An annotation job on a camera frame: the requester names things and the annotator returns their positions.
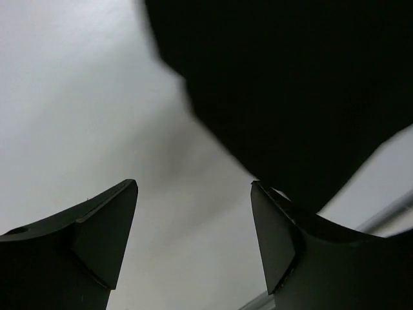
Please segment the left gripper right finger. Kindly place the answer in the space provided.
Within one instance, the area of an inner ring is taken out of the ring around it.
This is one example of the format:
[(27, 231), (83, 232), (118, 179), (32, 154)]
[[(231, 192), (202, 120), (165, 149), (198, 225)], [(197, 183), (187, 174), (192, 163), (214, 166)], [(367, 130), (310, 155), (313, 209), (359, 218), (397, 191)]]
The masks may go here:
[(277, 309), (411, 309), (412, 231), (358, 232), (259, 181), (252, 212), (267, 291)]

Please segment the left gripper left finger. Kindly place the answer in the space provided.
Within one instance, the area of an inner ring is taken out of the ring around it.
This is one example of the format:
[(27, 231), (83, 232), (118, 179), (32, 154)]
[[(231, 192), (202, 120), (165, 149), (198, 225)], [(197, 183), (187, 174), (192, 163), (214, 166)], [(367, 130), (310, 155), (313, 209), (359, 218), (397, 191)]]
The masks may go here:
[(106, 309), (136, 209), (127, 179), (1, 235), (1, 309)]

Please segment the black trousers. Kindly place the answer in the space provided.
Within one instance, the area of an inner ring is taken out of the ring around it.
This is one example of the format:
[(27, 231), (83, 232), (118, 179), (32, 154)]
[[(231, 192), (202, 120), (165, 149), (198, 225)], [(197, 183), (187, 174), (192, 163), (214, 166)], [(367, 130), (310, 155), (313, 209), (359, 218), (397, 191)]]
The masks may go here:
[(320, 211), (412, 124), (411, 1), (145, 1), (190, 108), (253, 176)]

